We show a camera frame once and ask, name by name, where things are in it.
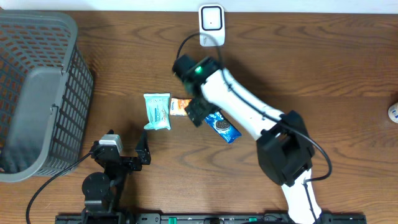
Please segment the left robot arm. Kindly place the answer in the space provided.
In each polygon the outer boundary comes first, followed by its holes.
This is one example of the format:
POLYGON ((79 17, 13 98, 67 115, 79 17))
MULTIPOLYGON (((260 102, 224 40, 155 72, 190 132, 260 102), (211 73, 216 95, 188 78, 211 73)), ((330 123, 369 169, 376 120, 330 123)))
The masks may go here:
POLYGON ((134 223, 131 212, 121 209, 119 201, 129 174, 139 172, 151 162, 147 133, 144 131, 135 147, 137 156, 122 156, 121 137, 111 129, 90 149, 90 156, 102 172, 90 174, 82 183, 85 211, 82 223, 134 223))

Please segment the light blue wipes pack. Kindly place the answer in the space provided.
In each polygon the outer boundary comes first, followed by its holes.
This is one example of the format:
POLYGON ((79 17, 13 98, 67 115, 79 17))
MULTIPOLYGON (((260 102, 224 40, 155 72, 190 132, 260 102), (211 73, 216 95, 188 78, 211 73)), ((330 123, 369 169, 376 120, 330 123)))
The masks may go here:
POLYGON ((169 120, 170 93, 145 93, 146 111, 149 122, 145 130, 171 130, 169 120))

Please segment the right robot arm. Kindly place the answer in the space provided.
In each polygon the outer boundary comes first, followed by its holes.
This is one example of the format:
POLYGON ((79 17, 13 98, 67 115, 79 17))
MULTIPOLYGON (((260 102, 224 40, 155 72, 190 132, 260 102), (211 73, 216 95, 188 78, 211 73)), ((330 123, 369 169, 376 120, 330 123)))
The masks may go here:
POLYGON ((259 166, 281 186, 288 216, 295 223, 319 223, 322 213, 313 192, 313 143, 302 117, 287 114, 255 97, 212 57, 200 62, 188 55, 175 60, 173 72, 193 96, 185 108, 195 126, 223 110, 255 140, 259 166))

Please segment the green lidded can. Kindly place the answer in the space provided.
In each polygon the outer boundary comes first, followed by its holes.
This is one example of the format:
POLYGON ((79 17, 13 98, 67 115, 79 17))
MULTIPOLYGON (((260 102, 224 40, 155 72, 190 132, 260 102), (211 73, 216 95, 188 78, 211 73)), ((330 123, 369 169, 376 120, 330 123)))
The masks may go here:
POLYGON ((398 103, 394 103, 389 107, 387 115, 391 121, 398 123, 398 103))

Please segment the orange snack packet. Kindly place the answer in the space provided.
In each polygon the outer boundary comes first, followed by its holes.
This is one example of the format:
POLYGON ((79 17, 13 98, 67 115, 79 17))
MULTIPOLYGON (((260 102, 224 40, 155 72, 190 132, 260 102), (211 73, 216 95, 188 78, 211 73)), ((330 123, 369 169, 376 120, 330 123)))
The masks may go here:
POLYGON ((170 115, 172 116, 187 116, 185 108, 191 102, 191 99, 172 98, 170 101, 170 115))

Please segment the blue Oreo cookie pack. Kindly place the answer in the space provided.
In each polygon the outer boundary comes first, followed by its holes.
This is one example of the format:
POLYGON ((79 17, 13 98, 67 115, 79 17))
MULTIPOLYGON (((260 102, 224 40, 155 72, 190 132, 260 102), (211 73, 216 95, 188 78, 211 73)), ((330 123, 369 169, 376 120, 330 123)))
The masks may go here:
POLYGON ((232 144, 242 134, 219 111, 205 118, 206 124, 212 127, 228 144, 232 144))

